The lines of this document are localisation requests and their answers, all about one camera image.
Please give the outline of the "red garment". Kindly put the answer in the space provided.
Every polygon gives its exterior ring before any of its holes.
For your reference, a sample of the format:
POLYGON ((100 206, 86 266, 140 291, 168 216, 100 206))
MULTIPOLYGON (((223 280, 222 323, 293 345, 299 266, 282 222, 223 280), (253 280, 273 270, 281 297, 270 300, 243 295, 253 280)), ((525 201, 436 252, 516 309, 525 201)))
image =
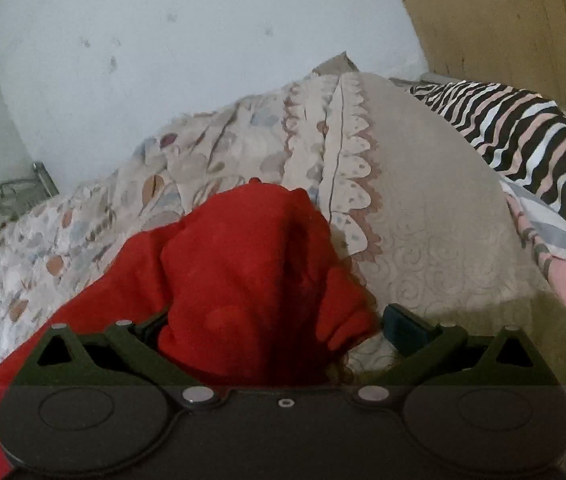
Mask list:
POLYGON ((253 181, 134 235, 111 269, 0 365, 0 479, 348 479, 370 429, 338 385, 379 328, 306 192, 253 181), (158 351, 218 393, 16 386, 54 323, 100 333, 167 312, 158 351))

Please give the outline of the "metal bed headboard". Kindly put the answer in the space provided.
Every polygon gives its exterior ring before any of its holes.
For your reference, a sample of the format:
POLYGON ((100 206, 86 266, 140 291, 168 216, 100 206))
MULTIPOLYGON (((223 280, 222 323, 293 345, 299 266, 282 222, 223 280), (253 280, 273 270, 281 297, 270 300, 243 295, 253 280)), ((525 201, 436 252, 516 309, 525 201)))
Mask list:
POLYGON ((43 162, 33 162, 32 174, 0 182, 0 220, 20 218, 36 205, 59 194, 43 162))

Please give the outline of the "zebra striped pink blanket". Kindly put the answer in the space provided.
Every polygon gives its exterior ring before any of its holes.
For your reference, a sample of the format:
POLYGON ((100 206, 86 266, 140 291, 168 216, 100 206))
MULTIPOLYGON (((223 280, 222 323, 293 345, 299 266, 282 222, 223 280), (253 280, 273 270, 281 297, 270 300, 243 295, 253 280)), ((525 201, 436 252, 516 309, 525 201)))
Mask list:
POLYGON ((394 100, 387 298, 481 335, 518 325, 566 385, 566 116, 503 84, 394 100))

